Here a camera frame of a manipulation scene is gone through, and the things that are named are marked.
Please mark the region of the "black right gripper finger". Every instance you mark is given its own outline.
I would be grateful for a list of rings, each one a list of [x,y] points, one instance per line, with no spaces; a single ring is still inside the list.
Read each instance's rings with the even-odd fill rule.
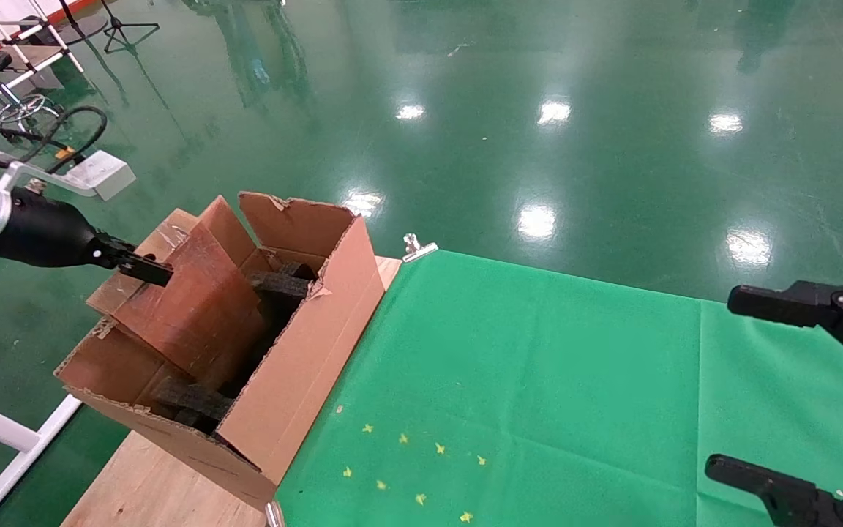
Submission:
[[[843,526],[843,499],[813,482],[722,454],[707,457],[705,475],[758,497],[776,526]]]
[[[795,327],[820,327],[843,346],[843,285],[799,280],[777,291],[738,285],[730,291],[728,310]]]

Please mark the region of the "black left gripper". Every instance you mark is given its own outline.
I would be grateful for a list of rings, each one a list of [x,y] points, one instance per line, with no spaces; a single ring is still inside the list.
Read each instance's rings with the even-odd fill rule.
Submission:
[[[166,287],[170,264],[139,255],[110,234],[97,234],[76,207],[18,187],[10,193],[10,216],[0,233],[0,258],[39,268],[101,266],[144,283]]]

